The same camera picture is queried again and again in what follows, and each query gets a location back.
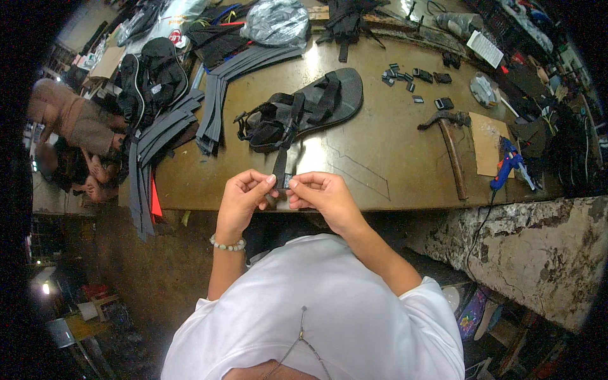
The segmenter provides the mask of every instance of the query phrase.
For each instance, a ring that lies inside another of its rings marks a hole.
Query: beaded bracelet
[[[217,241],[215,241],[215,234],[211,235],[211,238],[209,239],[209,242],[211,244],[213,244],[213,246],[216,247],[216,248],[225,249],[225,250],[234,250],[234,251],[236,251],[236,250],[242,250],[243,248],[245,248],[245,245],[247,245],[247,242],[245,241],[245,239],[240,239],[233,246],[227,246],[225,244],[219,244]]]

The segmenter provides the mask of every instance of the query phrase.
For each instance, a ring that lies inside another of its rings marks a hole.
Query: hammer handle
[[[458,151],[456,139],[454,138],[452,125],[447,119],[439,119],[439,126],[441,127],[441,133],[443,133],[443,139],[446,141],[447,153],[452,162],[452,171],[454,172],[454,180],[456,181],[458,199],[464,201],[469,196],[466,194],[465,173],[462,170],[462,161],[460,159],[460,152]]]

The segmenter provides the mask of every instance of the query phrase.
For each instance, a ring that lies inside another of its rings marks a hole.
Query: left hand
[[[226,182],[224,196],[219,207],[215,239],[221,244],[235,244],[251,222],[256,207],[264,210],[268,206],[266,194],[278,197],[272,186],[277,177],[249,169]]]

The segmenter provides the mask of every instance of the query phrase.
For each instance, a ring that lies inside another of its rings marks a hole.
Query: table surface
[[[469,111],[512,123],[514,116],[499,104],[492,109],[479,105],[469,90],[476,70],[462,62],[460,70],[443,66],[441,54],[429,49],[383,39],[386,50],[377,42],[362,38],[350,46],[348,63],[337,60],[339,46],[320,46],[309,41],[303,58],[276,64],[233,82],[224,104],[225,144],[217,156],[204,156],[194,141],[175,150],[174,158],[164,159],[156,169],[156,188],[163,209],[217,210],[225,182],[235,174],[254,168],[270,174],[277,153],[267,156],[249,150],[237,138],[238,124],[232,120],[249,111],[276,92],[293,93],[325,73],[353,67],[364,85],[364,103],[348,122],[312,134],[289,150],[288,171],[328,171],[346,180],[362,210],[413,210],[487,205],[491,192],[488,176],[477,175],[475,153],[469,128],[456,128],[455,136],[463,163],[469,198],[460,201],[456,194],[446,144],[434,125],[425,131],[417,126],[437,110],[433,100],[450,97],[456,111]],[[429,72],[447,72],[449,85],[429,84],[416,79],[414,93],[404,82],[388,87],[381,74],[390,63],[402,72],[418,67]],[[204,81],[200,88],[204,90]],[[420,95],[416,104],[412,95]],[[197,112],[199,120],[204,106]],[[128,186],[123,185],[119,203],[126,205]],[[560,195],[554,179],[545,175],[545,190],[532,192],[524,182],[509,179],[495,199],[496,203],[553,199]],[[279,197],[271,209],[288,210],[286,197]]]

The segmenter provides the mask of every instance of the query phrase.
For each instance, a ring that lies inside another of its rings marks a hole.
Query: blue glue gun
[[[494,191],[497,191],[498,189],[503,187],[507,177],[509,176],[509,173],[511,172],[511,169],[515,168],[519,169],[523,177],[528,182],[528,185],[530,185],[530,188],[534,190],[534,184],[532,183],[532,180],[530,179],[526,168],[523,166],[523,157],[517,152],[517,148],[513,144],[511,144],[511,141],[509,139],[503,136],[500,137],[500,144],[505,152],[505,158],[503,158],[503,160],[499,162],[498,174],[492,181],[490,181],[490,188]]]

